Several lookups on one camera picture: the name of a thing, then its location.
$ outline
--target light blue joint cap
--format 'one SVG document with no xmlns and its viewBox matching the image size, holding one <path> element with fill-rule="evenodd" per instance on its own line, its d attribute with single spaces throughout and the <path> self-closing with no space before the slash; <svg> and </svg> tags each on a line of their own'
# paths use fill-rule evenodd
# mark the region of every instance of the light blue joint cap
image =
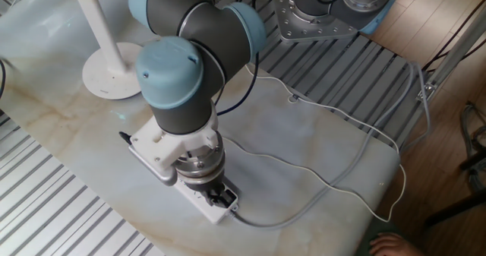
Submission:
<svg viewBox="0 0 486 256">
<path fill-rule="evenodd" d="M 147 0 L 128 0 L 131 15 L 150 29 L 147 19 Z"/>
<path fill-rule="evenodd" d="M 225 8 L 231 9 L 240 19 L 250 42 L 251 58 L 264 49 L 267 43 L 265 24 L 258 13 L 249 5 L 233 2 Z"/>
<path fill-rule="evenodd" d="M 157 109 L 187 102 L 203 81 L 203 60 L 196 47 L 178 36 L 147 44 L 135 63 L 145 100 Z"/>
<path fill-rule="evenodd" d="M 388 11 L 392 8 L 393 4 L 395 3 L 396 0 L 389 0 L 385 7 L 381 10 L 381 12 L 373 19 L 368 25 L 366 25 L 364 28 L 359 30 L 359 32 L 365 33 L 367 35 L 371 35 L 376 31 L 376 29 L 380 26 L 381 22 L 383 19 L 387 16 Z"/>
</svg>

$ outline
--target metal grating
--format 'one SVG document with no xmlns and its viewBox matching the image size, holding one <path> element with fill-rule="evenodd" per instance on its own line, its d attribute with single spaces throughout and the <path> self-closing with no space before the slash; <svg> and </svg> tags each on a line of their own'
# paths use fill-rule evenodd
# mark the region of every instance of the metal grating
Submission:
<svg viewBox="0 0 486 256">
<path fill-rule="evenodd" d="M 6 115 L 0 202 L 1 256 L 164 255 Z"/>
<path fill-rule="evenodd" d="M 220 4 L 231 2 L 222 0 Z M 409 78 L 407 61 L 366 37 L 285 43 L 272 0 L 257 0 L 257 11 L 265 22 L 268 37 L 267 47 L 260 53 L 260 67 L 309 99 L 340 108 L 373 125 L 405 89 Z M 423 112 L 415 99 L 419 91 L 420 84 L 415 77 L 402 105 L 381 124 L 401 147 Z M 384 137 L 379 138 L 389 143 Z"/>
<path fill-rule="evenodd" d="M 367 38 L 284 43 L 271 0 L 258 0 L 257 10 L 268 35 L 262 69 L 309 99 L 373 124 L 404 90 L 406 61 Z M 415 80 L 383 124 L 400 145 L 422 112 L 418 91 Z M 163 255 L 6 115 L 0 116 L 0 202 L 0 256 Z"/>
</svg>

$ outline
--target white lamp base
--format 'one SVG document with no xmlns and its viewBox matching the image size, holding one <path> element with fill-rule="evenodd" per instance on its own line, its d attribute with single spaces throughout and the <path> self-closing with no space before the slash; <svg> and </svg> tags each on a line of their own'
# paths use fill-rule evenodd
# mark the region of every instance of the white lamp base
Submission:
<svg viewBox="0 0 486 256">
<path fill-rule="evenodd" d="M 107 100 L 123 100 L 140 92 L 135 62 L 142 47 L 133 43 L 117 43 L 117 46 L 127 65 L 125 73 L 110 71 L 101 49 L 94 52 L 83 67 L 86 88 Z"/>
</svg>

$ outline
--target chair leg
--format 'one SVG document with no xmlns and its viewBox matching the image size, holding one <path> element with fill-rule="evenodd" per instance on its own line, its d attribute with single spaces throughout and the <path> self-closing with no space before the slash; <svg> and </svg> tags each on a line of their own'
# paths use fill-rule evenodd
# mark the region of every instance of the chair leg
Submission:
<svg viewBox="0 0 486 256">
<path fill-rule="evenodd" d="M 461 170 L 471 169 L 472 166 L 481 162 L 483 159 L 486 159 L 486 150 L 482 150 L 477 154 L 471 156 L 471 158 L 467 159 L 466 161 L 462 162 L 460 165 Z"/>
<path fill-rule="evenodd" d="M 459 213 L 462 213 L 466 210 L 470 210 L 473 207 L 476 207 L 480 204 L 486 203 L 486 189 L 477 192 L 461 201 L 446 207 L 445 209 L 430 215 L 425 220 L 425 226 L 430 227 L 437 223 L 443 222 Z"/>
</svg>

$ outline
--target white surface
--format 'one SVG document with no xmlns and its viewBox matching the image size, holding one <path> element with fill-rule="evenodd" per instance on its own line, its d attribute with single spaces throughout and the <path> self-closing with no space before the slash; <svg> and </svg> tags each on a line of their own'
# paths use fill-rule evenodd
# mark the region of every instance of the white surface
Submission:
<svg viewBox="0 0 486 256">
<path fill-rule="evenodd" d="M 105 52 L 94 52 L 83 67 L 83 82 L 95 96 L 107 100 L 123 100 L 140 92 L 135 62 L 142 47 L 133 43 L 118 43 L 124 63 L 124 72 L 110 70 Z"/>
<path fill-rule="evenodd" d="M 108 70 L 117 73 L 125 73 L 126 66 L 123 58 L 116 47 L 115 41 L 109 31 L 103 10 L 98 0 L 77 0 L 83 10 L 91 30 L 101 47 L 102 53 L 106 59 Z"/>
</svg>

